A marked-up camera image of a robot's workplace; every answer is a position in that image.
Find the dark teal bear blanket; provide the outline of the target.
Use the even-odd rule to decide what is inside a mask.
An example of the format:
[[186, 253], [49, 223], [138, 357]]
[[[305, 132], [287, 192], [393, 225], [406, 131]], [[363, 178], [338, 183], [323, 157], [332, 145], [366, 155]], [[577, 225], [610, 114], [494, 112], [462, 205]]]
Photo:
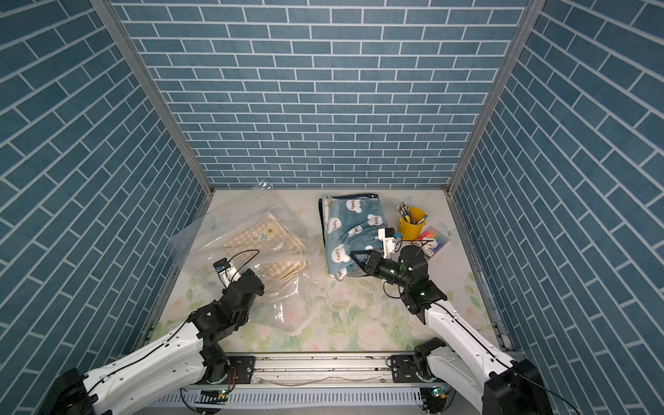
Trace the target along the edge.
[[387, 222], [380, 200], [333, 201], [326, 219], [324, 248], [329, 275], [338, 281], [360, 275], [349, 254], [354, 250], [382, 250], [378, 230]]

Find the navy blue star blanket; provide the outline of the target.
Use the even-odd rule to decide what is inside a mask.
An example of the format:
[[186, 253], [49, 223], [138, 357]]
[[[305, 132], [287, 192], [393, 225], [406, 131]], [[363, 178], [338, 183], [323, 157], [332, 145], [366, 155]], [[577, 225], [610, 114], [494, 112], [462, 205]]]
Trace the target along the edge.
[[319, 212], [320, 221], [321, 221], [321, 227], [322, 227], [323, 245], [326, 246], [326, 226], [327, 226], [327, 225], [326, 225], [326, 221], [327, 221], [327, 219], [326, 219], [326, 218], [323, 218], [323, 215], [321, 214], [321, 212], [320, 212], [320, 210], [319, 210], [319, 200], [318, 200], [318, 212]]

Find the orange checked flower blanket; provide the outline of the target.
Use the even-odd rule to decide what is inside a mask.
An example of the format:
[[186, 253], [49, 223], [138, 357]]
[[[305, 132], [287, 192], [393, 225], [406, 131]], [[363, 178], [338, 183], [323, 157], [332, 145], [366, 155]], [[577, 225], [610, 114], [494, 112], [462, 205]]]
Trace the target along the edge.
[[270, 212], [248, 228], [226, 237], [221, 241], [221, 248], [228, 252], [260, 250], [252, 263], [258, 273], [273, 280], [293, 278], [304, 271], [307, 263], [302, 240]]

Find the clear plastic vacuum bag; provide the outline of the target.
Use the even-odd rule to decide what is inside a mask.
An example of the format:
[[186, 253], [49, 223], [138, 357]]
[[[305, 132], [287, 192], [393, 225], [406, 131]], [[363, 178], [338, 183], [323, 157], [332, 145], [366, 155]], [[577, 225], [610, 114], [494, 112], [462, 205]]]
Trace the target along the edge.
[[[282, 221], [305, 245], [304, 259], [307, 263], [304, 271], [286, 281], [273, 280], [257, 272], [252, 261], [258, 257], [260, 250], [235, 249], [228, 252], [221, 248], [222, 240], [248, 228], [268, 212]], [[231, 196], [228, 201], [174, 235], [169, 244], [176, 250], [176, 264], [185, 277], [213, 299], [220, 298], [226, 289], [214, 271], [214, 262], [228, 258], [240, 275], [253, 270], [262, 280], [265, 294], [258, 297], [252, 306], [252, 321], [295, 333], [309, 319], [312, 312], [311, 263], [320, 254], [322, 246], [298, 214], [287, 206], [285, 195], [271, 183], [261, 182], [250, 190]]]

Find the cream bear print blanket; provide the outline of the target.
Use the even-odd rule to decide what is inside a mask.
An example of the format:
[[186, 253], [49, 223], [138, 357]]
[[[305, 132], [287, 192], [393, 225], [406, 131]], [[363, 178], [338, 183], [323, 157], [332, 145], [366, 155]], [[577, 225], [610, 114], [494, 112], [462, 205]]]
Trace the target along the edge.
[[319, 200], [319, 210], [321, 214], [323, 215], [323, 218], [329, 218], [330, 217], [330, 206], [333, 201], [347, 201], [351, 199], [358, 199], [358, 200], [379, 200], [380, 197], [377, 194], [373, 193], [360, 193], [360, 194], [351, 194], [351, 195], [324, 195], [320, 200]]

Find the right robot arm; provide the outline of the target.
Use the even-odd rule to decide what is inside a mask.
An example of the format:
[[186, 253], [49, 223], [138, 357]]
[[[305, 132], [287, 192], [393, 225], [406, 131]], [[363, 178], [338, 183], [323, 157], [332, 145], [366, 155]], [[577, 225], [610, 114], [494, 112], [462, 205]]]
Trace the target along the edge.
[[397, 260], [375, 250], [349, 256], [367, 275], [397, 285], [406, 309], [435, 332], [415, 349], [419, 378], [444, 381], [482, 414], [552, 413], [538, 368], [501, 351], [462, 317], [430, 279], [419, 247], [403, 247]]

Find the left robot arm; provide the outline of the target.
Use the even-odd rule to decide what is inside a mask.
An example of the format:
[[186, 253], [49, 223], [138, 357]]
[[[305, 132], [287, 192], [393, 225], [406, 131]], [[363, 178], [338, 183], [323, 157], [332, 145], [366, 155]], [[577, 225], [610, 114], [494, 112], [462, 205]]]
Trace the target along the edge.
[[222, 296], [193, 311], [177, 329], [103, 367], [59, 375], [40, 414], [133, 414], [166, 394], [201, 381], [233, 388], [240, 376], [221, 340], [249, 320], [265, 286], [252, 270]]

